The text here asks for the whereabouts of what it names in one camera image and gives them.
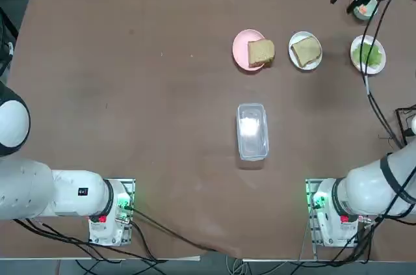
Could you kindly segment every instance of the floor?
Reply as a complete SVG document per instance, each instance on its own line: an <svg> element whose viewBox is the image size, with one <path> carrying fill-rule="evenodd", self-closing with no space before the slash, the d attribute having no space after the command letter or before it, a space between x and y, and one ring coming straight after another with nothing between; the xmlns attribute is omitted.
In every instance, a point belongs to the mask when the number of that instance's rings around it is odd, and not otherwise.
<svg viewBox="0 0 416 275"><path fill-rule="evenodd" d="M0 5L14 22L17 28L20 27L28 0L0 0ZM91 267L94 262L91 260L81 260L86 268ZM278 265L279 263L257 262L250 263L252 274L290 274L294 269L293 265L286 263L278 270L268 273L267 271ZM124 261L119 265L108 265L100 263L94 267L94 272L99 275L124 275L133 274L146 268L146 265L137 260ZM206 254L201 257L200 262L194 261L169 261L159 266L167 275L173 274L227 274L225 256L222 254ZM85 272L73 260L3 260L0 261L0 269L2 275L12 274L30 274L36 270L38 274L44 275L77 275ZM416 271L416 263L368 263L361 265L354 263L346 265L342 268L301 268L297 271L297 275L369 275L369 274L411 274ZM146 274L158 274L157 271L149 270Z"/></svg>

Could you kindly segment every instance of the metal frame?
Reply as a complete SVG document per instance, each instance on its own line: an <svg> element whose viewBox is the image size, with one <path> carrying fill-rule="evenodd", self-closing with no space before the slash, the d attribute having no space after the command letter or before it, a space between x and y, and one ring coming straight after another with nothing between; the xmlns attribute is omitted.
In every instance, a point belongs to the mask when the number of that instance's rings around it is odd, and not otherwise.
<svg viewBox="0 0 416 275"><path fill-rule="evenodd" d="M306 179L306 200L307 200L307 211L309 213L309 227L311 229L311 240L312 240L312 251L314 260L319 260L317 246L324 246L324 241L320 234L319 222L316 214L313 211L313 195L318 191L320 183L324 179ZM357 237L354 239L354 242L351 242L347 248L353 248L357 245Z"/></svg>
<svg viewBox="0 0 416 275"><path fill-rule="evenodd" d="M133 178L110 178L110 179L115 179L115 180L117 180L117 181L119 181L123 184L123 186L125 188L125 191L131 197L131 205L130 206L132 208L134 208L135 207L136 179L133 179ZM133 210L130 210L128 219L129 220L133 219ZM124 232L123 232L123 236L122 236L122 246L131 243L131 234L132 234L131 225L126 226L124 228Z"/></svg>

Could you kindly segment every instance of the white plate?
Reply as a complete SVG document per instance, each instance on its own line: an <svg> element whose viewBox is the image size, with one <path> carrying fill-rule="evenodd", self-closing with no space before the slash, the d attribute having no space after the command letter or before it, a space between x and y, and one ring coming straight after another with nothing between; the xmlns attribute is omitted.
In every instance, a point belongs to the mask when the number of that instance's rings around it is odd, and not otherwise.
<svg viewBox="0 0 416 275"><path fill-rule="evenodd" d="M359 48L359 46L361 45L361 40L363 39L363 36L358 36L357 38L354 39L354 41L351 43L351 48L350 48L350 58L352 61L352 64L358 69L358 71L361 71L359 68L359 62L354 62L354 60L352 59L352 52L354 52L355 49ZM367 44L372 44L372 41L374 40L374 38L372 36L365 36L364 42ZM381 43L379 43L379 41L376 39L376 42L374 43L374 45L378 46L378 51L382 54L382 62L376 67L367 67L367 73L369 75L376 75L377 73L379 73L380 71L383 70L384 66L385 66L385 51L384 51L384 47L382 46ZM362 62L363 65L363 72L365 71L365 62Z"/></svg>
<svg viewBox="0 0 416 275"><path fill-rule="evenodd" d="M296 55L293 53L291 46L303 39L306 39L308 36L312 36L313 38L315 38L318 43L319 43L319 47L320 47L320 56L317 60L310 62L309 64L307 64L304 68L300 67L298 59L296 58ZM307 31L300 31L298 33L295 33L291 40L289 41L289 56L291 57L291 60L293 62L293 64L299 68L300 70L314 70L316 67L318 67L319 63L322 60L322 46L320 45L320 42L318 40L318 38L316 36L314 36L313 34L307 32Z"/></svg>

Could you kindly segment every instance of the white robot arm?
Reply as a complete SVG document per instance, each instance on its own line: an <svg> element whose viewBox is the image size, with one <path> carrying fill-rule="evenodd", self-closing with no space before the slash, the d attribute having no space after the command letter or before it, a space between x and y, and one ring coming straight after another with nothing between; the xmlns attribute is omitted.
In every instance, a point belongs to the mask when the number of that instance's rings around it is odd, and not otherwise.
<svg viewBox="0 0 416 275"><path fill-rule="evenodd" d="M18 151L29 135L25 102L0 82L0 157ZM103 179L85 170L51 170L13 156L0 159L0 220L88 216L90 241L129 244L134 179Z"/></svg>
<svg viewBox="0 0 416 275"><path fill-rule="evenodd" d="M416 134L416 118L411 123ZM358 215L380 215L393 198L389 215L401 215L416 203L416 179L401 186L416 167L416 140L401 150L366 166L349 171L341 179L324 179L313 197L313 204L324 246L345 246L358 229Z"/></svg>

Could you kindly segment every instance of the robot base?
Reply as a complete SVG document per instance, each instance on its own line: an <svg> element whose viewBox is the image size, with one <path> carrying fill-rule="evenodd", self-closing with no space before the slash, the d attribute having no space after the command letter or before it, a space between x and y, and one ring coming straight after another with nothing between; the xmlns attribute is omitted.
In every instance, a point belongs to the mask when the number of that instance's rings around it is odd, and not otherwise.
<svg viewBox="0 0 416 275"><path fill-rule="evenodd" d="M130 220L133 212L120 206L134 207L135 179L108 179L114 191L109 215L99 222L88 220L89 241L103 246L123 246L131 242Z"/></svg>
<svg viewBox="0 0 416 275"><path fill-rule="evenodd" d="M332 202L335 179L307 179L306 191L309 206L313 251L317 258L316 244L344 247L358 230L358 221L342 222ZM355 247L357 240L347 247Z"/></svg>

